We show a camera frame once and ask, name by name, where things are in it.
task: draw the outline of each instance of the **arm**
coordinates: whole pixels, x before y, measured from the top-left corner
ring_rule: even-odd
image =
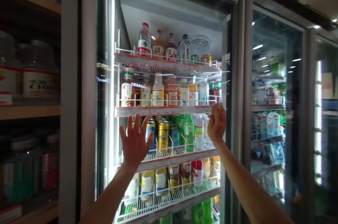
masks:
[[[94,206],[80,220],[80,224],[111,224],[113,223],[115,213],[120,205],[127,187],[133,178],[140,162],[149,152],[152,143],[152,133],[150,133],[147,142],[145,142],[145,133],[148,118],[142,124],[140,133],[140,116],[135,117],[134,128],[132,127],[132,117],[128,118],[128,136],[123,127],[120,127],[122,138],[124,162],[109,183],[107,188],[99,196]]]
[[[220,155],[225,171],[251,223],[291,223],[283,210],[234,157],[223,141],[226,124],[224,107],[217,104],[213,105],[212,110],[208,134]]]

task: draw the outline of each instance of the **plastic jar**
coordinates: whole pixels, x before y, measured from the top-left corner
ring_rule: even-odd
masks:
[[[38,145],[34,136],[22,136],[11,140],[10,156],[4,162],[4,196],[6,205],[14,205],[29,199],[35,193],[35,179],[39,166],[32,154]]]
[[[58,134],[47,137],[47,146],[42,154],[42,188],[49,190],[59,185],[59,146]]]
[[[15,58],[14,38],[0,31],[0,106],[21,97],[22,64]]]
[[[32,40],[23,69],[25,100],[57,101],[59,85],[59,70],[54,64],[52,47],[44,42]]]

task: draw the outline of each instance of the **glass door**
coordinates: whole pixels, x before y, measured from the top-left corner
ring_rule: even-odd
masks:
[[[230,96],[230,71],[222,71],[222,57],[230,62],[230,1],[101,2],[105,23],[99,25],[106,32],[100,45],[106,48],[97,61],[98,195],[124,159],[118,128],[126,129],[127,117],[138,113],[149,118],[153,144],[114,222],[224,219],[224,177],[206,127],[211,105],[225,105]]]

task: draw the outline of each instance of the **ceiling light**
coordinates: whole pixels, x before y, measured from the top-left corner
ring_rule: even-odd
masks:
[[[253,50],[256,50],[256,49],[258,49],[258,48],[260,48],[260,47],[263,47],[263,44],[261,44],[261,45],[259,45],[259,46],[256,46],[256,47],[254,47],[254,48],[252,48]]]

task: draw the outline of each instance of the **hand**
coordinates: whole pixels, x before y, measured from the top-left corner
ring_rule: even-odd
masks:
[[[223,134],[226,127],[225,110],[222,104],[217,103],[212,106],[212,115],[208,123],[208,135],[214,146],[223,141]]]
[[[140,115],[136,114],[134,128],[132,125],[133,117],[128,117],[128,136],[126,136],[123,126],[120,126],[120,134],[122,138],[122,148],[124,155],[124,163],[131,169],[137,169],[141,161],[145,158],[153,141],[153,132],[145,141],[145,133],[147,130],[148,117],[143,121],[141,131]]]

